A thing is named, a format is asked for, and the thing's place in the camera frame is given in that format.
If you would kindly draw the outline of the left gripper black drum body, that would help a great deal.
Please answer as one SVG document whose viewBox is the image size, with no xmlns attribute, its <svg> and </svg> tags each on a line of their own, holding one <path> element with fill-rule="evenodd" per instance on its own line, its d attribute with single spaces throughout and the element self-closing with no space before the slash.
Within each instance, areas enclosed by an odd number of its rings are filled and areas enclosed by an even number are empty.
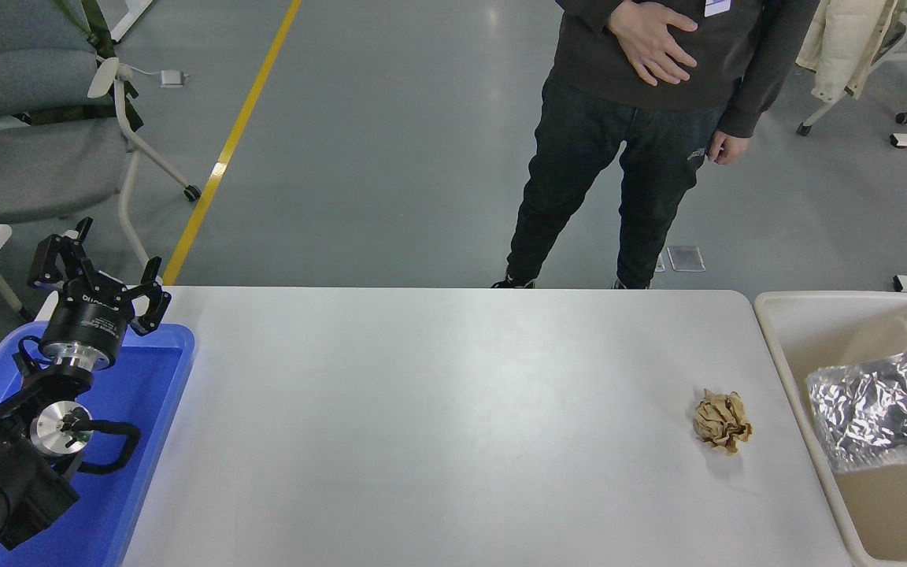
<svg viewBox="0 0 907 567">
<path fill-rule="evenodd" d="M 53 360 L 115 361 L 134 317 L 132 302 L 122 291 L 102 300 L 79 288 L 58 295 L 39 340 L 39 353 Z"/>
</svg>

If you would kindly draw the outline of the person's right hand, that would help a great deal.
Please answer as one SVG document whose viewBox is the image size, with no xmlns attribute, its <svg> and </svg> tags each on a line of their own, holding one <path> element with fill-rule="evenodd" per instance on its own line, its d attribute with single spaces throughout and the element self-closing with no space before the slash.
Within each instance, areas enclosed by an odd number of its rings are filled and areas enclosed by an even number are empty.
<svg viewBox="0 0 907 567">
<path fill-rule="evenodd" d="M 655 87 L 690 79 L 696 61 L 671 32 L 695 32 L 694 19 L 657 2 L 623 1 L 609 14 L 607 28 L 643 82 Z"/>
</svg>

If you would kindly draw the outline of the person's left hand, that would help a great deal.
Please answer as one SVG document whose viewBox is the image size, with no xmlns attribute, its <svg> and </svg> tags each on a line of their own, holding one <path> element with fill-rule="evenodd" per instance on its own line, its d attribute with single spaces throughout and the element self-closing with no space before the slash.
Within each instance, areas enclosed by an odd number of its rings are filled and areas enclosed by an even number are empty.
<svg viewBox="0 0 907 567">
<path fill-rule="evenodd" d="M 734 164 L 748 150 L 751 141 L 717 129 L 710 139 L 708 159 L 717 165 Z"/>
</svg>

